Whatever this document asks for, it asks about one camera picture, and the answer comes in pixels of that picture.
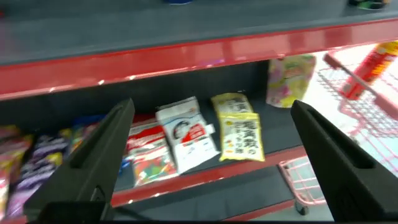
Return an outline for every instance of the cart wheel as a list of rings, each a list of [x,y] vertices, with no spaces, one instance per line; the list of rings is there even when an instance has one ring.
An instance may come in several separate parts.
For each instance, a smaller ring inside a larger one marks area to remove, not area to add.
[[[294,207],[300,215],[307,215],[308,213],[310,213],[310,209],[308,208],[308,206],[304,206],[301,203],[298,203],[298,201],[294,202]]]

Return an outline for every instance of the white package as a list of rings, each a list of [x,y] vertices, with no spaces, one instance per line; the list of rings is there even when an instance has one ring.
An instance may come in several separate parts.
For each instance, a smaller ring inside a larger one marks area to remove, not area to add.
[[[195,97],[161,106],[160,109],[156,112],[156,118],[172,145],[179,174],[220,153],[207,131]]]

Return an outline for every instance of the orange product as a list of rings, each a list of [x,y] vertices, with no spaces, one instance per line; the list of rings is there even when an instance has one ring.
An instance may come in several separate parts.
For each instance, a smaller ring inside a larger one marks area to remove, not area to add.
[[[371,85],[398,56],[398,40],[378,44],[356,68],[354,74]],[[365,90],[353,77],[349,77],[340,93],[349,100],[357,100]]]

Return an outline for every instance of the colorful candy bag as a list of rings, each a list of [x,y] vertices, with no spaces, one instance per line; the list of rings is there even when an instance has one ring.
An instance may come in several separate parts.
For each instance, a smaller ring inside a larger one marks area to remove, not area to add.
[[[60,130],[55,135],[43,134],[39,136],[34,146],[33,160],[43,159],[49,154],[61,152],[62,155],[68,152],[72,131],[70,129]]]
[[[23,215],[23,205],[29,199],[32,194],[39,189],[40,184],[34,188],[23,191],[16,191],[11,195],[8,201],[7,217],[15,218]]]
[[[7,216],[18,217],[22,215],[22,208],[26,200],[55,172],[61,163],[61,152],[26,162],[21,168],[21,176],[15,187],[15,192],[10,197]]]
[[[54,173],[70,146],[70,129],[39,136],[32,157],[21,167],[16,189],[7,208],[8,217],[22,215],[26,200]]]
[[[217,115],[220,113],[253,113],[249,100],[240,93],[224,93],[211,98]]]
[[[200,114],[195,97],[160,107],[156,118],[173,147],[179,174],[220,153]]]
[[[316,64],[312,54],[272,59],[269,65],[266,102],[279,108],[290,108],[302,100]]]
[[[126,159],[133,161],[136,186],[178,175],[163,128],[158,123],[133,126],[127,140],[127,149]]]
[[[12,156],[0,155],[0,220],[6,215]]]
[[[265,161],[261,125],[256,113],[220,114],[221,145],[225,159]]]
[[[105,115],[83,116],[75,120],[70,153],[72,153],[83,142],[83,140],[87,138],[104,117]]]
[[[32,138],[32,135],[13,137],[3,139],[2,143],[0,143],[0,154],[10,156],[8,160],[3,160],[2,163],[7,163],[7,167],[9,168],[9,181],[12,184],[18,179],[22,158],[25,152],[31,147]]]

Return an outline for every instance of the pink wire rack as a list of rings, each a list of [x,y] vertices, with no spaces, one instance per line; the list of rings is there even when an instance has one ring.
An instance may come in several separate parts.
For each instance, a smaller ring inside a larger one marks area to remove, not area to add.
[[[357,121],[346,134],[398,176],[398,109],[394,102],[398,100],[398,77],[394,69],[369,86],[352,72],[359,63],[343,65],[334,57],[335,53],[324,56],[330,67],[318,71],[317,83],[339,101],[340,113]],[[358,100],[347,100],[339,94],[350,76],[366,89]],[[326,203],[307,156],[281,162],[279,167],[295,195],[300,214],[308,213],[307,205]]]

